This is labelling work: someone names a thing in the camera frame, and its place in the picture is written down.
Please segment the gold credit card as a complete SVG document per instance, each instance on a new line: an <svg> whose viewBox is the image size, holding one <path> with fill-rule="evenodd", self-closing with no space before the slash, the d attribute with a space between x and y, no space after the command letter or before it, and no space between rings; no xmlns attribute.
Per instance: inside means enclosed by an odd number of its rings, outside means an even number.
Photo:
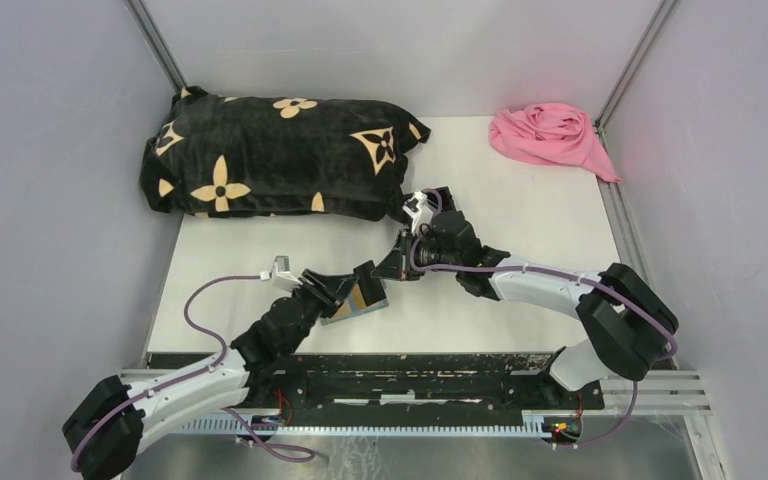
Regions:
<svg viewBox="0 0 768 480"><path fill-rule="evenodd" d="M324 323L336 322L353 314L353 308L348 301L343 302L340 307L329 317L322 319Z"/></svg>

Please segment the green card holder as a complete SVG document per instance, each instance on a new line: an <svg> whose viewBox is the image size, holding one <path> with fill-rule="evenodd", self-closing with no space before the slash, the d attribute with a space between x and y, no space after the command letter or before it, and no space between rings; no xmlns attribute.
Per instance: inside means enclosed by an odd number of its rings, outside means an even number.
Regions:
<svg viewBox="0 0 768 480"><path fill-rule="evenodd" d="M389 306L383 283L374 279L369 285L356 284L338 310L330 317L321 318L321 325L356 318Z"/></svg>

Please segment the black credit card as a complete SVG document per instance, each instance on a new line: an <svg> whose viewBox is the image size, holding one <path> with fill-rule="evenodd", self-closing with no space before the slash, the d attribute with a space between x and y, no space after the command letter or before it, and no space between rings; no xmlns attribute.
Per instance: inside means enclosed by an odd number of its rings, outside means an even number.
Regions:
<svg viewBox="0 0 768 480"><path fill-rule="evenodd" d="M372 260L354 268L356 285L352 290L352 299L358 311L377 308L387 301L385 289L380 278L375 275L375 264Z"/></svg>

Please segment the black card box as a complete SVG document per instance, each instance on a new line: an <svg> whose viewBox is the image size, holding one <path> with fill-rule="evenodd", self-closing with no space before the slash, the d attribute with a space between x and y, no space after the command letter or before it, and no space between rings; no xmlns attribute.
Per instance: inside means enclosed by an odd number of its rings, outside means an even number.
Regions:
<svg viewBox="0 0 768 480"><path fill-rule="evenodd" d="M434 214L455 210L456 203L448 186L437 188L423 188L421 190L428 195L429 204L434 208Z"/></svg>

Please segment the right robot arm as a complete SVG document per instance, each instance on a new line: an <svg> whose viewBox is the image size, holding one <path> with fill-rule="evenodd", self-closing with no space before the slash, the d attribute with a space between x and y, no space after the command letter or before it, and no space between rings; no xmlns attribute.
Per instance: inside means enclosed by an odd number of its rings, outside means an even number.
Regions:
<svg viewBox="0 0 768 480"><path fill-rule="evenodd" d="M676 316L631 267L575 271L527 262L481 242L463 213L445 211L400 231L374 276L415 281L426 273L454 274L469 294L536 305L580 322L585 340L554 354L537 382L540 400L562 408L585 385L620 376L643 380L677 352Z"/></svg>

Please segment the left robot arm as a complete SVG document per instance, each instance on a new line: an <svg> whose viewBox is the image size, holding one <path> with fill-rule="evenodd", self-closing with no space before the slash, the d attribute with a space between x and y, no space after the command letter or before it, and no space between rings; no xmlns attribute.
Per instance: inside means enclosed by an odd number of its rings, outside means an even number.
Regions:
<svg viewBox="0 0 768 480"><path fill-rule="evenodd" d="M194 324L218 341L218 352L147 381L126 383L118 375L100 380L62 426L71 470L85 479L112 479L153 443L201 415L244 400L254 407L267 404L275 382L264 372L294 354L357 282L354 274L306 270L288 295L231 342Z"/></svg>

